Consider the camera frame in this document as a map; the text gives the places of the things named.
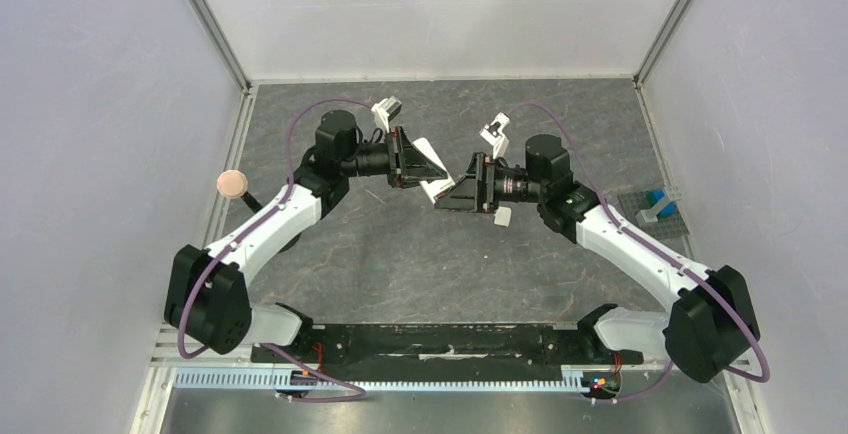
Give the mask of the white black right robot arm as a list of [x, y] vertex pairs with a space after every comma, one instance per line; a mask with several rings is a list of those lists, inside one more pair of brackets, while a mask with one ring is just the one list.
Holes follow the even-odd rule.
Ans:
[[427, 188], [439, 210], [497, 214], [508, 203], [535, 205], [544, 225], [606, 259], [651, 294], [659, 312], [604, 307], [577, 336], [580, 354], [602, 362], [615, 351], [669, 360], [706, 383], [753, 351], [765, 382], [769, 367], [744, 276], [724, 265], [710, 268], [675, 252], [628, 222], [611, 204], [575, 179], [560, 138], [535, 135], [525, 143], [524, 165], [510, 166], [484, 152], [466, 173]]

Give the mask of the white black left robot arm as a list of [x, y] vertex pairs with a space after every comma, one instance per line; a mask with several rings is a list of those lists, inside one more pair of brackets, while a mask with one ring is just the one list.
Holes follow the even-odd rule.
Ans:
[[381, 142], [369, 142], [354, 115], [325, 113], [315, 142], [286, 183], [264, 206], [255, 206], [244, 224], [203, 247], [186, 245], [174, 257], [165, 320], [177, 330], [177, 349], [191, 359], [211, 350], [227, 354], [245, 343], [275, 344], [290, 362], [313, 352], [314, 337], [302, 328], [302, 315], [281, 305], [261, 306], [248, 288], [259, 271], [293, 246], [343, 200], [350, 181], [383, 176], [393, 188], [435, 186], [449, 173], [425, 139], [411, 142], [400, 127], [385, 128]]

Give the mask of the white battery cover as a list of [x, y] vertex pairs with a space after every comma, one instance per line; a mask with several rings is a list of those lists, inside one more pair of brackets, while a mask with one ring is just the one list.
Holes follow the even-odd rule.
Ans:
[[500, 227], [508, 227], [511, 223], [512, 209], [508, 207], [500, 207], [494, 214], [494, 224]]

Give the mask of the red and white remote control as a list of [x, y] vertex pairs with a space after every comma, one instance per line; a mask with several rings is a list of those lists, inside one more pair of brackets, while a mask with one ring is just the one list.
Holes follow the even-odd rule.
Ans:
[[433, 161], [438, 167], [440, 167], [444, 171], [444, 176], [439, 179], [419, 182], [419, 185], [427, 196], [427, 199], [432, 205], [434, 205], [437, 201], [438, 195], [443, 193], [445, 190], [453, 187], [456, 182], [450, 175], [450, 173], [447, 171], [447, 168], [445, 167], [441, 158], [432, 147], [431, 143], [425, 137], [420, 137], [414, 140], [412, 144], [418, 151], [424, 154], [428, 160]]

